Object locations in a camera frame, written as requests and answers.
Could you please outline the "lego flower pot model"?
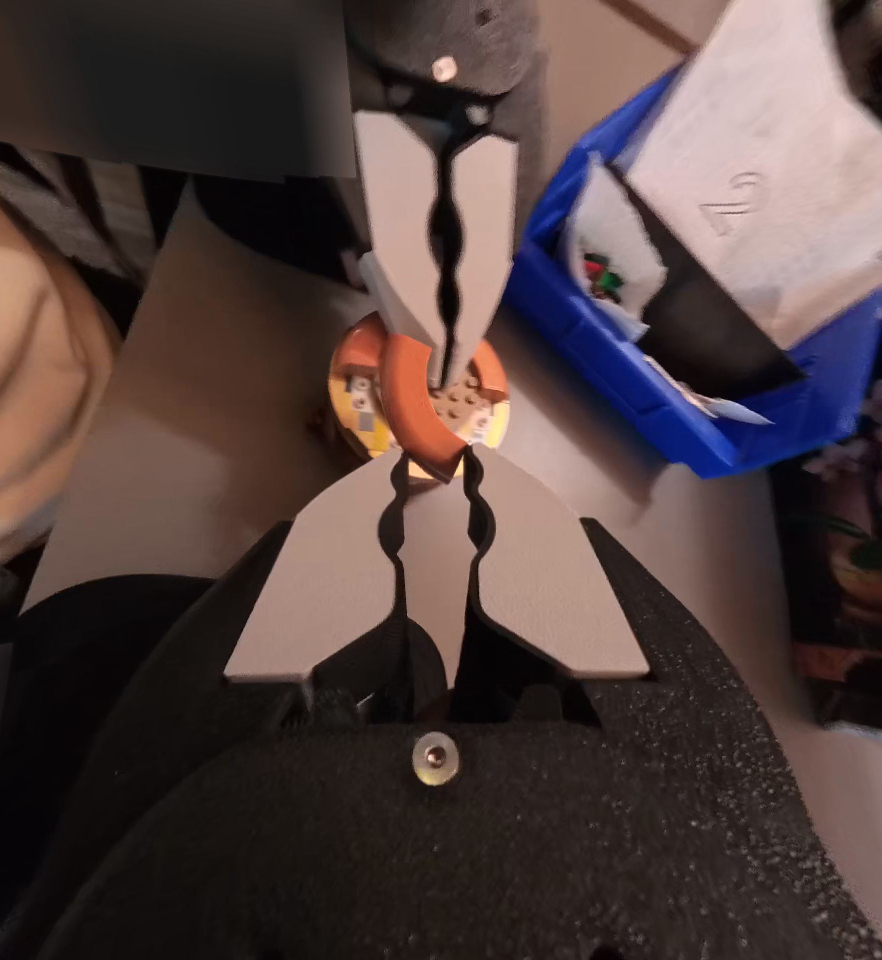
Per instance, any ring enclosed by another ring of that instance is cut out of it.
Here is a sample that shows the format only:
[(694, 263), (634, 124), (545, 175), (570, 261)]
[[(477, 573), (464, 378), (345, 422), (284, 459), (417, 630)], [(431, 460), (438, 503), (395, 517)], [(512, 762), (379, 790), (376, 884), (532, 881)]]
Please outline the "lego flower pot model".
[[(353, 324), (331, 357), (327, 393), (332, 429), (363, 459), (400, 450), (381, 402), (379, 364), (388, 332), (371, 311)], [(509, 385), (494, 348), (482, 341), (459, 379), (447, 387), (427, 383), (432, 405), (443, 423), (467, 442), (497, 449), (510, 417)], [(411, 461), (410, 475), (439, 482)]]

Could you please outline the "black bin divider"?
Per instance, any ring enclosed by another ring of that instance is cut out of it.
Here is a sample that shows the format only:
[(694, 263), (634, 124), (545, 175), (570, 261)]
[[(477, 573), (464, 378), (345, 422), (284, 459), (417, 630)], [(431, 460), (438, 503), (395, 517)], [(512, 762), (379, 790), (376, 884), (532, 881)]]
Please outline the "black bin divider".
[(639, 213), (666, 270), (644, 307), (648, 331), (639, 347), (695, 392), (738, 402), (803, 382), (807, 374), (749, 318), (674, 232), (627, 184), (608, 170)]

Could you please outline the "orchid print lego box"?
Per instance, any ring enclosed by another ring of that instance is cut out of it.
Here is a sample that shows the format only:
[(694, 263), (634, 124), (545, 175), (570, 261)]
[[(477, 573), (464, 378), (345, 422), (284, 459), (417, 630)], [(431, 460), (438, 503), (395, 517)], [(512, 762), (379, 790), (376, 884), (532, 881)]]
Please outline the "orchid print lego box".
[(882, 378), (849, 438), (770, 470), (794, 667), (817, 721), (882, 738)]

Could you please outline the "white dotted paper bag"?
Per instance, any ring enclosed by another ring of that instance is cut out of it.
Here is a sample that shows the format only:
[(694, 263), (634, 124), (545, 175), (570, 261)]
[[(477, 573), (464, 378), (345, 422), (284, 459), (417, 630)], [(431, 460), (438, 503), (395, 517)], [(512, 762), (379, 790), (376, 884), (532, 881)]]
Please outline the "white dotted paper bag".
[(731, 2), (626, 181), (782, 350), (882, 287), (882, 125), (826, 2)]

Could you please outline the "torn white paper bag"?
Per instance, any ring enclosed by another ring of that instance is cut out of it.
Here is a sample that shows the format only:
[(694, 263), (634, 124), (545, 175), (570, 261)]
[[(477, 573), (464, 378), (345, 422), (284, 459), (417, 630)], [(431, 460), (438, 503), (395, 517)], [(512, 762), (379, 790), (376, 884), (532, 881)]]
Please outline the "torn white paper bag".
[[(752, 426), (769, 427), (770, 417), (760, 414), (741, 400), (732, 401), (700, 394), (675, 380), (639, 347), (648, 331), (642, 321), (644, 307), (660, 289), (666, 277), (663, 262), (647, 237), (639, 213), (627, 198), (607, 165), (594, 154), (588, 164), (584, 185), (567, 216), (562, 238), (563, 257), (571, 277), (615, 326), (641, 353), (644, 361), (691, 406), (711, 419), (723, 419)], [(583, 279), (582, 256), (597, 253), (610, 259), (611, 269), (624, 280), (622, 304), (593, 299)]]

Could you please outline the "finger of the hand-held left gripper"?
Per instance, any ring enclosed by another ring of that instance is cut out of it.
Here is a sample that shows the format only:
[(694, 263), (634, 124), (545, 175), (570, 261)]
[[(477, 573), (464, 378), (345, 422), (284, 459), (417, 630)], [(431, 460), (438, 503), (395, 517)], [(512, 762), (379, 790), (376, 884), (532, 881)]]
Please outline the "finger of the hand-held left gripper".
[(447, 330), (429, 233), (438, 194), (435, 154), (397, 114), (357, 111), (353, 128), (371, 245), (360, 273), (388, 332), (426, 345), (428, 366), (441, 368)]
[(460, 228), (453, 268), (458, 296), (442, 384), (459, 379), (500, 304), (513, 263), (518, 144), (487, 134), (450, 163), (450, 194)]

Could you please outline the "blue plastic bin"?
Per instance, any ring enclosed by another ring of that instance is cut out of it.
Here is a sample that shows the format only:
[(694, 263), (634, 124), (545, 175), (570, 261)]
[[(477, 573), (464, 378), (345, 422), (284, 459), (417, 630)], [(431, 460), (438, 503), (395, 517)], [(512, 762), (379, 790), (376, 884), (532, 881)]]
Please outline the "blue plastic bin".
[(747, 398), (769, 426), (701, 413), (589, 305), (555, 258), (562, 226), (591, 156), (621, 153), (681, 71), (652, 81), (570, 149), (529, 215), (504, 302), (668, 462), (711, 479), (765, 470), (855, 431), (882, 337), (882, 288), (789, 351), (804, 380)]

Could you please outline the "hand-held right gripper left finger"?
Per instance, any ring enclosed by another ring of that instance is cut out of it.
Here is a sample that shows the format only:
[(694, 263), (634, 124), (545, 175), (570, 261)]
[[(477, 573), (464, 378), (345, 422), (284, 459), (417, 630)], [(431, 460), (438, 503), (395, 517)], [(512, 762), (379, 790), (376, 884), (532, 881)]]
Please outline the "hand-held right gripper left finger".
[(373, 702), (405, 671), (399, 549), (408, 459), (385, 452), (295, 516), (223, 671), (236, 684), (342, 690)]

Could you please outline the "terracotta curved lego piece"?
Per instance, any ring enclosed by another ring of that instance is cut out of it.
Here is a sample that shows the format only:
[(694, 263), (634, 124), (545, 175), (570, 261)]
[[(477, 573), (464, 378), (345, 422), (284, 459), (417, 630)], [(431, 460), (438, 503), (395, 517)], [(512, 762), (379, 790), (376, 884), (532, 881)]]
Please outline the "terracotta curved lego piece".
[(389, 334), (379, 364), (384, 414), (399, 447), (433, 479), (449, 483), (467, 442), (435, 412), (427, 383), (431, 349), (407, 335)]

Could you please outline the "pile of small lego pieces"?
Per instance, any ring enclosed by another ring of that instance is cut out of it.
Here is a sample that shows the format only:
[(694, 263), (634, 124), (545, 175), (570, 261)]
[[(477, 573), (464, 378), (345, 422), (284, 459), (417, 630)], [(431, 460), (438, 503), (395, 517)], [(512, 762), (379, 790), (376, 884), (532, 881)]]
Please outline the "pile of small lego pieces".
[(588, 294), (597, 301), (622, 304), (624, 280), (613, 271), (610, 259), (588, 251), (582, 256), (583, 279), (587, 282)]

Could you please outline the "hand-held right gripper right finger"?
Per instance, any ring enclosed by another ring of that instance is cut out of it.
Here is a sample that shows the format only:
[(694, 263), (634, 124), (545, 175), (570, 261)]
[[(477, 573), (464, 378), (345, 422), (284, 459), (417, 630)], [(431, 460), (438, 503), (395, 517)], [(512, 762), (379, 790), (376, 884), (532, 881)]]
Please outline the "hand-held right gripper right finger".
[(577, 514), (486, 446), (463, 458), (471, 601), (484, 623), (579, 680), (639, 679), (650, 666)]

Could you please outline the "person's beige shirt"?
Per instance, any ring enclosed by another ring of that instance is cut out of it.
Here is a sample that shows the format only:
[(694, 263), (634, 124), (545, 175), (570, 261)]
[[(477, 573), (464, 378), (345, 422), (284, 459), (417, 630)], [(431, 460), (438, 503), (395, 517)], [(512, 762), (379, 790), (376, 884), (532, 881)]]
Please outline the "person's beige shirt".
[(119, 347), (74, 267), (0, 198), (0, 563), (50, 530)]

